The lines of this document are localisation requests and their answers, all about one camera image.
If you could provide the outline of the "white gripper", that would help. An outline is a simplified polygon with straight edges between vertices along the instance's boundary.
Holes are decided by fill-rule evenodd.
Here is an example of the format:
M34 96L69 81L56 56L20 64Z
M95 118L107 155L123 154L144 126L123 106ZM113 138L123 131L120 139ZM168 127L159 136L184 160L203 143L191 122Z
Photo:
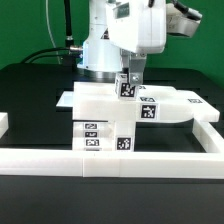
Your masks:
M129 84L143 83L146 56L164 50L166 43L166 0L122 0L107 3L106 18L110 41L129 56Z

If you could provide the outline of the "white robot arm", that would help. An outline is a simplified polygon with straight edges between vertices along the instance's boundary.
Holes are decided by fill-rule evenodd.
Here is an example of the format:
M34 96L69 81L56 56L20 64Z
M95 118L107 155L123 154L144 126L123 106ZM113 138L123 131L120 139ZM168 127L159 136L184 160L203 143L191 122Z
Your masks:
M89 35L79 68L95 73L128 74L143 83L148 54L166 43L166 0L89 0Z

